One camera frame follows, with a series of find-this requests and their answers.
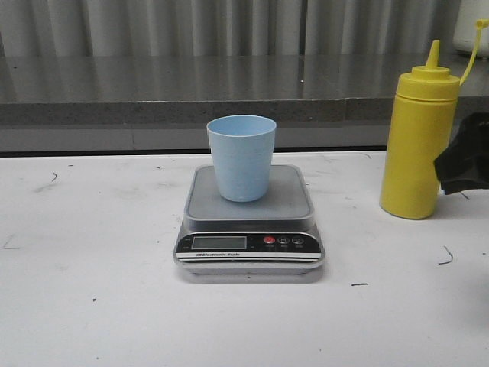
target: cup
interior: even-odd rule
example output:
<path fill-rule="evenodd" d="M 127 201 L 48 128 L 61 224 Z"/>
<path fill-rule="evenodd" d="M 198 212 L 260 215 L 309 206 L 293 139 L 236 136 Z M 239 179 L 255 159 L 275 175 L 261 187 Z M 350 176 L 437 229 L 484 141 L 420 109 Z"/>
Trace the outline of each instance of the cup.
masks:
<path fill-rule="evenodd" d="M 244 203 L 267 192 L 276 128 L 274 120 L 253 115 L 226 116 L 207 124 L 221 196 Z"/>

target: yellow bottle cap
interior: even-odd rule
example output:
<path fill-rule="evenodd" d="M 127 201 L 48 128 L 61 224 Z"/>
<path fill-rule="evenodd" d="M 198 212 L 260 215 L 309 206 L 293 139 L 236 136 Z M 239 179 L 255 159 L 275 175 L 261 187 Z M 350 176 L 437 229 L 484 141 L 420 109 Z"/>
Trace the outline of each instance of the yellow bottle cap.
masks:
<path fill-rule="evenodd" d="M 422 101 L 452 101 L 458 98 L 460 79 L 450 75 L 448 67 L 439 67 L 439 40 L 434 40 L 426 65 L 414 67 L 411 73 L 402 74 L 397 85 L 397 95 Z"/>

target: yellow squeeze bottle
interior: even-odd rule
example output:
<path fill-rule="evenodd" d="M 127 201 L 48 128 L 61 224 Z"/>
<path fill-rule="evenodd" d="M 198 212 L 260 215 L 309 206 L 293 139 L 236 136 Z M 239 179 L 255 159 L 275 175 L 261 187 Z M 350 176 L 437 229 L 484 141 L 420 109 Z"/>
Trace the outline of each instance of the yellow squeeze bottle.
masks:
<path fill-rule="evenodd" d="M 478 37 L 489 20 L 476 23 Z M 381 207 L 407 219 L 423 219 L 435 210 L 439 181 L 433 161 L 447 147 L 462 79 L 438 66 L 439 41 L 432 42 L 426 65 L 402 74 L 394 98 L 390 123 Z"/>

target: lcd display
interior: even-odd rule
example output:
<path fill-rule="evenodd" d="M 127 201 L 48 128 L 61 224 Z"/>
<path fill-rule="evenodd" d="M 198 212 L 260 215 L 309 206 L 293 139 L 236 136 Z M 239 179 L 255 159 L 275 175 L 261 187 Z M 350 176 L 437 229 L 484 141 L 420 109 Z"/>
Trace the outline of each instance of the lcd display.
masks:
<path fill-rule="evenodd" d="M 245 250 L 246 237 L 194 237 L 192 250 Z"/>

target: kitchen scale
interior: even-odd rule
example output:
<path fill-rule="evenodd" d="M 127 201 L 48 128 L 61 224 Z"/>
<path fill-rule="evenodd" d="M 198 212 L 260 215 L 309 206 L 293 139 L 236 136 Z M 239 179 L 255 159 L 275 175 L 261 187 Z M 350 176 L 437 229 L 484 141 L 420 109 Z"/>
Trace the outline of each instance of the kitchen scale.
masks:
<path fill-rule="evenodd" d="M 173 257 L 194 274 L 303 274 L 325 259 L 313 211 L 292 165 L 272 165 L 267 193 L 249 203 L 224 199 L 214 167 L 200 167 Z"/>

